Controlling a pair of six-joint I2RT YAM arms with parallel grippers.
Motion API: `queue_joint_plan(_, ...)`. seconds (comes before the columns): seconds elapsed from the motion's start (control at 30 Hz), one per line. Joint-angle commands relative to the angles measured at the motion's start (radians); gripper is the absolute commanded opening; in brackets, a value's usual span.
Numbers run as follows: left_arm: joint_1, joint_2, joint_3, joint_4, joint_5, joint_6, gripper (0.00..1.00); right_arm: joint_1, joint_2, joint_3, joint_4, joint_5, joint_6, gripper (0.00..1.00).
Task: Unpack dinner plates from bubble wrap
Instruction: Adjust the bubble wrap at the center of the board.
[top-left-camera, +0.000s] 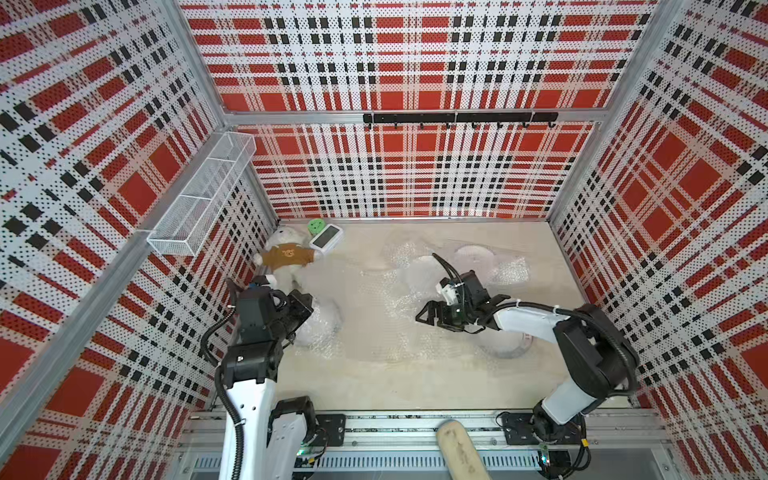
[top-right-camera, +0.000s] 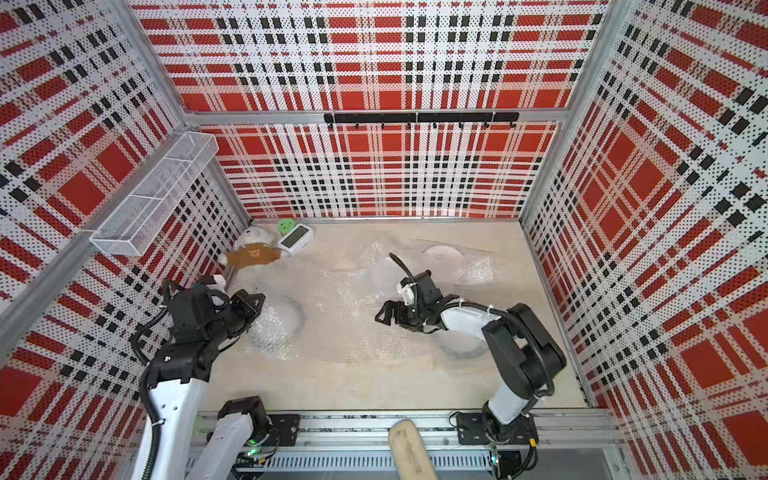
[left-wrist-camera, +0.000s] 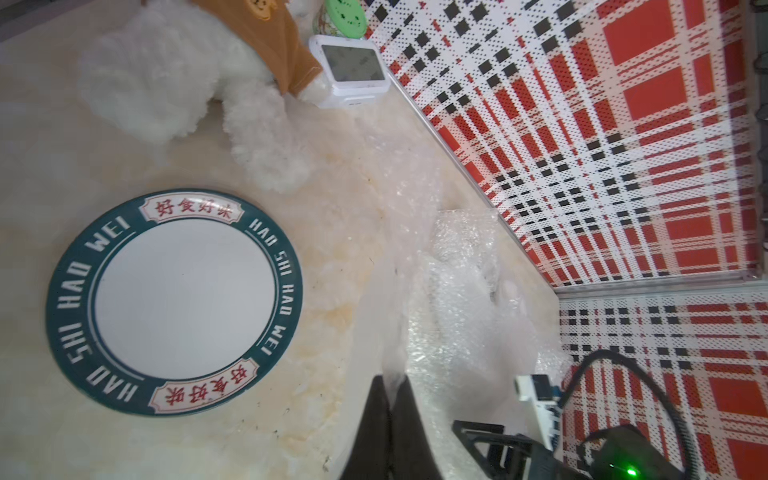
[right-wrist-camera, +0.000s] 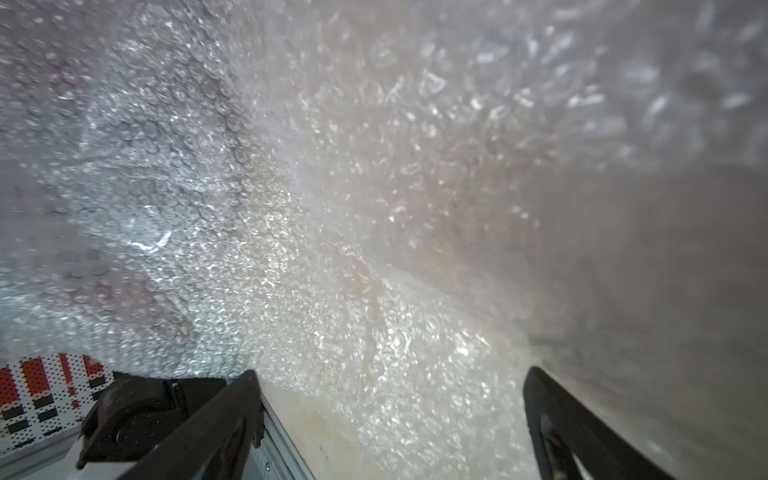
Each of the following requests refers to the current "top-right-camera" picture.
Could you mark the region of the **bubble wrap sheet front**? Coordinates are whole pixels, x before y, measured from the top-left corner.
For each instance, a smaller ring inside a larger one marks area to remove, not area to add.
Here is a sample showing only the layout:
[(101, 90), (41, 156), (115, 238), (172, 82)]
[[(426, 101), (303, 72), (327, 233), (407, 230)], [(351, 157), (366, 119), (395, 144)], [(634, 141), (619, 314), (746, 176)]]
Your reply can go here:
[(377, 281), (371, 267), (327, 270), (290, 257), (245, 267), (235, 286), (266, 296), (250, 327), (252, 350), (280, 360), (336, 363), (394, 360), (418, 353), (418, 341), (396, 325), (375, 321), (396, 280)]

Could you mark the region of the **green rimmed plate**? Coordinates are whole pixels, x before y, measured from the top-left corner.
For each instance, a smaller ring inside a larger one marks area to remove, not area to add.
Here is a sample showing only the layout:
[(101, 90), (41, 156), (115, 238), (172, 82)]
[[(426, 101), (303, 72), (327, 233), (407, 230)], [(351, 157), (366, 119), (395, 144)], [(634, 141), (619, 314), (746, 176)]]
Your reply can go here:
[(485, 341), (472, 335), (445, 331), (440, 332), (438, 336), (438, 345), (449, 358), (470, 360), (481, 357), (487, 352)]

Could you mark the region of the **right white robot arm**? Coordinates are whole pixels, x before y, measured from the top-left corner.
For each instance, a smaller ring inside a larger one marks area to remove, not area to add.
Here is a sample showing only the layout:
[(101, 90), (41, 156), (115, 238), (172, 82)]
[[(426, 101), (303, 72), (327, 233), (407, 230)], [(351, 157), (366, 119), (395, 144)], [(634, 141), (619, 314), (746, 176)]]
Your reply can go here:
[(554, 395), (554, 379), (567, 366), (566, 357), (527, 305), (504, 310), (445, 296), (429, 271), (404, 278), (397, 292), (401, 298), (386, 301), (376, 322), (423, 334), (461, 333), (485, 342), (500, 376), (485, 411), (497, 424), (512, 424), (539, 400)]

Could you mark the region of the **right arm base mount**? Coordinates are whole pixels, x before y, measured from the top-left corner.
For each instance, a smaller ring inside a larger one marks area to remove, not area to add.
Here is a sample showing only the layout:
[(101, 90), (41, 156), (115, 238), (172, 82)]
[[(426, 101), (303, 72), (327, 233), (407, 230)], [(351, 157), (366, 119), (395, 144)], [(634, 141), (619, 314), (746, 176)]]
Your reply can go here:
[(532, 415), (502, 424), (484, 409), (481, 413), (452, 412), (448, 421), (461, 445), (488, 447), (489, 474), (494, 479), (517, 479), (538, 465), (539, 436)]

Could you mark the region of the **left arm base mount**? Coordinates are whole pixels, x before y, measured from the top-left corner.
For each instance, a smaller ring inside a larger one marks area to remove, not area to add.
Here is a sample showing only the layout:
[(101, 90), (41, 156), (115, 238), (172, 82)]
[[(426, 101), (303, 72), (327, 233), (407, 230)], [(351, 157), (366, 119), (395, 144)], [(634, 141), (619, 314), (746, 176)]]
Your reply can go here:
[(280, 447), (296, 445), (301, 417), (268, 414), (259, 396), (228, 400), (219, 410), (207, 447), (226, 473), (264, 467)]

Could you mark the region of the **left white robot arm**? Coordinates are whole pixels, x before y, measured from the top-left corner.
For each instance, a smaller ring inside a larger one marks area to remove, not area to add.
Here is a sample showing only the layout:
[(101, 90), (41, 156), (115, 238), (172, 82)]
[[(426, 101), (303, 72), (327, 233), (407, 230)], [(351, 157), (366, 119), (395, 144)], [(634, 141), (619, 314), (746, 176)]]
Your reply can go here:
[(138, 393), (146, 424), (135, 479), (225, 479), (249, 442), (274, 438), (262, 400), (230, 400), (220, 409), (211, 438), (193, 466), (187, 464), (199, 406), (213, 364), (260, 316), (266, 297), (238, 290), (228, 295), (220, 275), (190, 287), (166, 279), (162, 308), (137, 327), (130, 346), (144, 369)]

